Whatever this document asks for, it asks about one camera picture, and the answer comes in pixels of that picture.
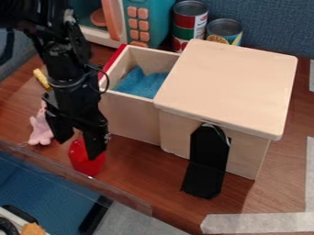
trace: red cup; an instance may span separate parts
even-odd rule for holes
[[[95,176],[100,173],[106,160],[104,153],[99,154],[93,161],[88,159],[82,135],[71,143],[69,157],[76,171],[89,176]]]

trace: blue sand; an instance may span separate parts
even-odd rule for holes
[[[132,69],[114,91],[153,99],[168,73],[152,73],[145,76],[140,66]]]

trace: red object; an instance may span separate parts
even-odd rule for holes
[[[192,29],[195,27],[196,16],[189,17],[189,16],[183,16],[183,15],[174,13],[174,23],[178,27]]]
[[[182,43],[181,49],[182,49],[182,50],[185,50],[186,45],[187,45],[187,42]]]
[[[173,45],[174,45],[175,51],[178,51],[181,49],[180,41],[178,39],[176,39],[175,36],[173,36]]]
[[[127,47],[127,44],[121,44],[116,52],[110,57],[109,61],[105,64],[103,72],[107,72],[111,65],[116,61],[117,57],[121,54],[121,52]],[[98,74],[98,80],[103,78],[103,74]]]
[[[69,157],[76,171],[90,176],[95,176],[100,173],[106,160],[104,153],[99,154],[93,161],[88,160],[82,135],[80,135],[78,140],[74,140],[71,143]]]

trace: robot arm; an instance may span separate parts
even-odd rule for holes
[[[0,0],[0,28],[8,31],[0,65],[12,57],[12,29],[23,30],[47,66],[52,90],[42,98],[55,139],[64,143],[73,128],[81,130],[88,158],[94,160],[107,148],[107,120],[98,109],[101,94],[90,48],[68,1]]]

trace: wooden box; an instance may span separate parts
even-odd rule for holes
[[[168,73],[174,67],[179,54],[128,45],[107,71],[109,89],[117,84],[134,67],[140,66],[145,75]],[[106,87],[106,79],[100,81]],[[108,119],[112,134],[160,145],[158,110],[152,99],[108,90],[99,105]]]
[[[232,138],[227,172],[256,179],[284,133],[296,68],[293,56],[192,39],[154,98],[162,149],[189,158],[190,135],[214,124]]]

